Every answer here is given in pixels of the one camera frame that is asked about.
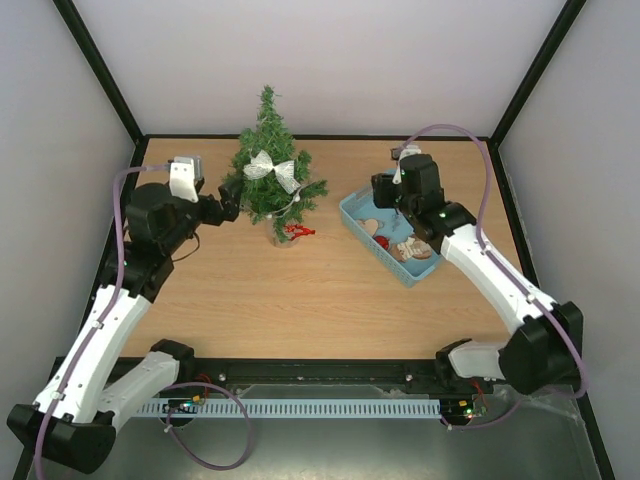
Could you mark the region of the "white mesh bow ornament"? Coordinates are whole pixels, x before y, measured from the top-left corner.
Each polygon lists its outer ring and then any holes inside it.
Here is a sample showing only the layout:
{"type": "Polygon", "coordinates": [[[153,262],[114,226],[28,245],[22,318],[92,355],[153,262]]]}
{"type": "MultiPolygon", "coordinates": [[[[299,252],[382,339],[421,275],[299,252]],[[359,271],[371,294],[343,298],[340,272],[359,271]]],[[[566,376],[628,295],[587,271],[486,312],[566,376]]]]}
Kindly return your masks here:
{"type": "Polygon", "coordinates": [[[261,150],[250,162],[243,167],[243,173],[249,180],[259,180],[273,173],[279,185],[289,195],[301,188],[295,178],[295,161],[287,160],[274,164],[271,156],[261,150]]]}

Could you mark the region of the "small green christmas tree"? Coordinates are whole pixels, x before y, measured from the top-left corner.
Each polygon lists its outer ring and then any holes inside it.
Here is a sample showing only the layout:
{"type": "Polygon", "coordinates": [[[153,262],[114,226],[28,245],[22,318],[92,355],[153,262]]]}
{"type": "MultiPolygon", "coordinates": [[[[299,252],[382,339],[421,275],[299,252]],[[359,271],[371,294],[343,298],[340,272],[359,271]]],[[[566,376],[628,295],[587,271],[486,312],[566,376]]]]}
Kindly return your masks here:
{"type": "Polygon", "coordinates": [[[328,195],[328,182],[312,172],[311,154],[295,146],[273,87],[264,86],[259,98],[255,127],[239,135],[224,180],[241,183],[240,211],[254,225],[264,224],[272,244],[283,247],[303,236],[305,215],[328,195]]]}

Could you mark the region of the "gingerbread figure ornament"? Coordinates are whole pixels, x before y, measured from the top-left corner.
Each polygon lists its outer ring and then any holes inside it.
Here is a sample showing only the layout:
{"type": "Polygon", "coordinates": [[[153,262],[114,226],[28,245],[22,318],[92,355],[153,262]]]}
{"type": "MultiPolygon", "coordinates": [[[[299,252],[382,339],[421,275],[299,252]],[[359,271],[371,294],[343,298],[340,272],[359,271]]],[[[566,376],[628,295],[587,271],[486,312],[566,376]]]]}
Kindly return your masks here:
{"type": "Polygon", "coordinates": [[[432,249],[426,242],[411,236],[403,242],[393,244],[390,254],[398,262],[406,263],[408,260],[430,259],[432,249]]]}

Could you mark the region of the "light blue plastic basket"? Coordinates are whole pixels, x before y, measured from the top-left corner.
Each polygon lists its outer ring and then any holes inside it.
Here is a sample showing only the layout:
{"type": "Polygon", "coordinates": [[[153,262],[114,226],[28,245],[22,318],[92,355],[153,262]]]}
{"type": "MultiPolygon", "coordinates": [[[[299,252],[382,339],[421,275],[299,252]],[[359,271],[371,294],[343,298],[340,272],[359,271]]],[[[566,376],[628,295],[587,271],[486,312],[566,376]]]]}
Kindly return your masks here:
{"type": "Polygon", "coordinates": [[[395,260],[390,250],[393,244],[405,241],[408,237],[415,237],[413,228],[401,213],[394,209],[378,209],[373,203],[371,187],[352,193],[339,203],[339,210],[343,224],[355,238],[383,264],[405,287],[411,288],[430,275],[440,263],[440,256],[433,252],[427,260],[408,260],[400,263],[395,260]],[[384,223],[376,235],[383,235],[390,241],[390,248],[383,249],[358,224],[358,219],[376,218],[384,223]]]}

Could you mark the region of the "fairy light string white beads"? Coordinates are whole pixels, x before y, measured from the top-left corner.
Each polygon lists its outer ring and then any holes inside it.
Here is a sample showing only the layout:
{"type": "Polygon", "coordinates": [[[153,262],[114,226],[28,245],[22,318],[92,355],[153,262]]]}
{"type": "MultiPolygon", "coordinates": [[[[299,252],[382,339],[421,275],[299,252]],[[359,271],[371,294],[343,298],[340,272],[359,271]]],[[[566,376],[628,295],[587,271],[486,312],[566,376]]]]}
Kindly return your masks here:
{"type": "Polygon", "coordinates": [[[249,215],[254,224],[268,223],[270,235],[279,244],[289,242],[284,226],[301,224],[306,213],[317,207],[317,199],[328,194],[327,181],[314,176],[311,155],[305,150],[296,152],[291,145],[278,148],[273,153],[266,148],[242,146],[232,160],[232,168],[230,176],[244,181],[242,211],[249,215]],[[273,173],[259,180],[247,179],[243,167],[261,150],[271,156],[274,164],[294,160],[295,178],[301,188],[289,195],[279,185],[273,173]]]}

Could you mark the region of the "red beaded ornament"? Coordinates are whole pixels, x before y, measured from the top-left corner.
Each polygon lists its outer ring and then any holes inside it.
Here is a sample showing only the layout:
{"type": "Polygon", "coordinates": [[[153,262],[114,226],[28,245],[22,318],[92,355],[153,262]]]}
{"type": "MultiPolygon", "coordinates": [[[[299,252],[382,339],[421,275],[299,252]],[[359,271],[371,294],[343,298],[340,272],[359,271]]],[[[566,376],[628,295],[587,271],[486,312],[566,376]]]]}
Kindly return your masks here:
{"type": "Polygon", "coordinates": [[[299,238],[315,235],[316,231],[302,224],[287,224],[284,226],[284,233],[289,242],[295,242],[299,238]]]}

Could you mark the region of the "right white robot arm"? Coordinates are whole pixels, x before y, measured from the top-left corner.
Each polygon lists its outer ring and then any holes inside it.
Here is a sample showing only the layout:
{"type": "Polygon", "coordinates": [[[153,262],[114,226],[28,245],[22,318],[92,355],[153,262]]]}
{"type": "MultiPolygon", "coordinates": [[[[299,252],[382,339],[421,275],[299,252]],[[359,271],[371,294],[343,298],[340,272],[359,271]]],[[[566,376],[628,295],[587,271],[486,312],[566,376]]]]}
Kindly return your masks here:
{"type": "Polygon", "coordinates": [[[445,361],[436,367],[436,379],[443,389],[455,392],[472,377],[483,377],[528,395],[577,370],[579,308],[558,303],[529,282],[490,243],[479,218],[446,200],[430,155],[400,159],[395,172],[372,176],[371,186],[374,205],[402,214],[418,239],[483,294],[510,334],[504,344],[461,340],[442,349],[445,361]]]}

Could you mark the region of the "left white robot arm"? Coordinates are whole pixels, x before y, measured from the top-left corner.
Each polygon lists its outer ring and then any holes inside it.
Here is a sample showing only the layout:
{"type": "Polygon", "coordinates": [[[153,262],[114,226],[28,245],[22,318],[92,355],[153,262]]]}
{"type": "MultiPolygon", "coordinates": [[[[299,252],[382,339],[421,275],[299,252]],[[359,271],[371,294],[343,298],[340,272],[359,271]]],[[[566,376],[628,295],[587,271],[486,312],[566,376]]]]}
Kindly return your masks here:
{"type": "Polygon", "coordinates": [[[202,225],[239,215],[242,183],[202,195],[197,181],[185,192],[147,183],[124,210],[128,240],[118,240],[103,269],[91,312],[69,354],[36,400],[15,405],[7,425],[39,460],[84,474],[107,459],[118,431],[153,396],[195,376],[193,348],[163,339],[114,383],[109,376],[140,319],[174,269],[173,254],[202,225]]]}

